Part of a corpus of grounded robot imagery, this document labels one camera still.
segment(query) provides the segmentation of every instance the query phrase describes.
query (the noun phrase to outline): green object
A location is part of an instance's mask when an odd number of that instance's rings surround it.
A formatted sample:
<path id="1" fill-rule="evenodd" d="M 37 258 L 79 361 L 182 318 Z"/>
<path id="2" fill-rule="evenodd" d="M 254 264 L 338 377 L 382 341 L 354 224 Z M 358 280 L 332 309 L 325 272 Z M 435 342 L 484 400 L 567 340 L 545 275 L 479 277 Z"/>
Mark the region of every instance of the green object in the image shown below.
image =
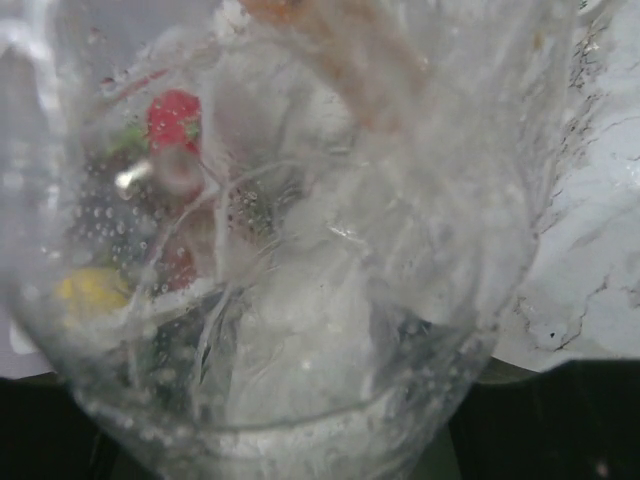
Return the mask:
<path id="1" fill-rule="evenodd" d="M 111 157 L 123 150 L 149 151 L 149 139 L 147 129 L 140 125 L 130 125 L 116 136 L 113 145 L 107 150 L 107 156 Z"/>

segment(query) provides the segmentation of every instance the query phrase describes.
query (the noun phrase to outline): clear plastic container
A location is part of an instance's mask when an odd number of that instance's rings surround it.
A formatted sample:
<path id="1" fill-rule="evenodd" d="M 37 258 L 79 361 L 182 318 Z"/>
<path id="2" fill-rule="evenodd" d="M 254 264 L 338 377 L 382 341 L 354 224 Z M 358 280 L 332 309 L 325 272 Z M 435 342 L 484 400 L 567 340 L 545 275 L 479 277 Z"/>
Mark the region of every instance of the clear plastic container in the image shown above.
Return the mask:
<path id="1" fill-rule="evenodd" d="M 534 255 L 573 3 L 10 2 L 7 308 L 165 478 L 403 478 Z"/>

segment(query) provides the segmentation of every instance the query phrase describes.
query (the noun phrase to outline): white surface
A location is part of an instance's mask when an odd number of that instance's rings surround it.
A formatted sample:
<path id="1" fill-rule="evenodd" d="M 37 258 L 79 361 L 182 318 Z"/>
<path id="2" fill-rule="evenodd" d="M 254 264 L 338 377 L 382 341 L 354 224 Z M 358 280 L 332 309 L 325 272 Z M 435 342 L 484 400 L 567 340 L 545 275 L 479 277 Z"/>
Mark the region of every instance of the white surface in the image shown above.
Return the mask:
<path id="1" fill-rule="evenodd" d="M 640 3 L 625 2 L 575 57 L 579 118 L 501 360 L 541 371 L 570 358 L 640 356 L 639 24 Z"/>

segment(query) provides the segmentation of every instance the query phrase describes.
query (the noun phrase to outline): yellow object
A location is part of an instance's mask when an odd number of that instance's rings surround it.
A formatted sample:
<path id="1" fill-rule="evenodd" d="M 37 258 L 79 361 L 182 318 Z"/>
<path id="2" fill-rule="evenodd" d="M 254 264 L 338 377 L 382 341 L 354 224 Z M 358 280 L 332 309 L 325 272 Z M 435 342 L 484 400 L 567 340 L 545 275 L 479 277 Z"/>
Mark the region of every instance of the yellow object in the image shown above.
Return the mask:
<path id="1" fill-rule="evenodd" d="M 118 272 L 110 268 L 74 270 L 55 289 L 65 301 L 67 313 L 75 318 L 91 318 L 123 308 L 130 292 Z"/>

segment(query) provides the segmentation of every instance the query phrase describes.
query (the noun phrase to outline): dark surface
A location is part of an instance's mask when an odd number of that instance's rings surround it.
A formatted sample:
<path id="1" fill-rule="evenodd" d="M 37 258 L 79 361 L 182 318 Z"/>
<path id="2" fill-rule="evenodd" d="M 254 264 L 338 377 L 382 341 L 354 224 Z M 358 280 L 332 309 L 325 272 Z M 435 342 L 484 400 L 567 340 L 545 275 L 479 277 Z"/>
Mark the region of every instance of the dark surface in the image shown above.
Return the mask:
<path id="1" fill-rule="evenodd" d="M 117 446 L 55 377 L 0 379 L 0 479 L 107 480 Z"/>
<path id="2" fill-rule="evenodd" d="M 476 385 L 450 423 L 464 480 L 640 479 L 640 362 Z"/>
<path id="3" fill-rule="evenodd" d="M 638 480 L 639 405 L 640 362 L 571 363 L 522 382 L 478 384 L 450 422 L 462 478 Z M 152 478 L 50 377 L 0 379 L 0 407 L 1 480 Z M 412 479 L 457 478 L 433 476 L 455 470 L 444 458 L 448 439 L 440 443 Z"/>

